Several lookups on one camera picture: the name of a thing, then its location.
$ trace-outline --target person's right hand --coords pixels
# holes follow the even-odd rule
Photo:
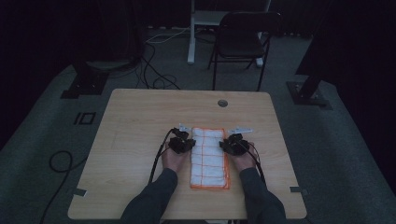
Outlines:
[[[249,149],[248,151],[254,155],[257,159],[257,155],[254,152],[253,148],[253,143],[249,143]],[[238,170],[238,173],[241,173],[241,171],[251,168],[251,167],[256,167],[256,162],[251,158],[251,156],[246,152],[241,156],[232,156],[229,155],[233,163],[235,164],[236,170]]]

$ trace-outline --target wooden table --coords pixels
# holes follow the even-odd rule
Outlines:
[[[226,100],[226,107],[218,106]],[[166,133],[188,127],[249,127],[262,159],[268,189],[284,204],[287,218],[304,218],[301,193],[269,94],[237,91],[114,90],[108,102],[68,215],[73,219],[120,218],[124,208],[149,181],[157,150]],[[158,163],[157,178],[162,170]],[[240,179],[230,162],[231,188],[191,189],[191,163],[178,174],[178,186],[163,219],[246,218]]]

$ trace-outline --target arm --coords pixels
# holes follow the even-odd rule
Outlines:
[[[188,153],[176,154],[172,149],[166,150],[162,155],[163,172],[155,182],[148,184],[129,202],[121,216],[121,222],[160,223],[161,216],[177,187],[177,172],[187,157]]]
[[[256,170],[256,163],[248,153],[242,156],[231,156],[242,181],[245,193],[245,206],[249,224],[287,223],[282,202],[262,182]]]

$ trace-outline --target chair seat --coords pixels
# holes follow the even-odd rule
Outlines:
[[[223,58],[260,58],[265,53],[256,32],[229,30],[219,38],[218,53]]]

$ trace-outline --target dark sleeve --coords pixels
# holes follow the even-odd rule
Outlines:
[[[175,171],[163,169],[158,179],[148,184],[127,205],[121,216],[121,222],[123,224],[160,223],[176,186],[177,174]]]
[[[245,193],[249,224],[287,223],[283,203],[262,183],[256,168],[247,168],[239,176]]]

